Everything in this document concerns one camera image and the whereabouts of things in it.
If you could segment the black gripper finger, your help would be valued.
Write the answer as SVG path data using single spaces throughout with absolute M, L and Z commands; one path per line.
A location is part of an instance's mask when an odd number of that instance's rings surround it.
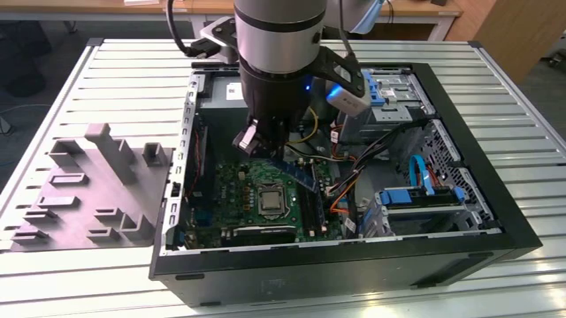
M 234 141 L 232 146 L 248 156 L 263 156 L 264 155 L 264 147 L 259 138 L 258 130 L 258 120 L 252 119 L 247 125 L 247 128 L 243 129 Z

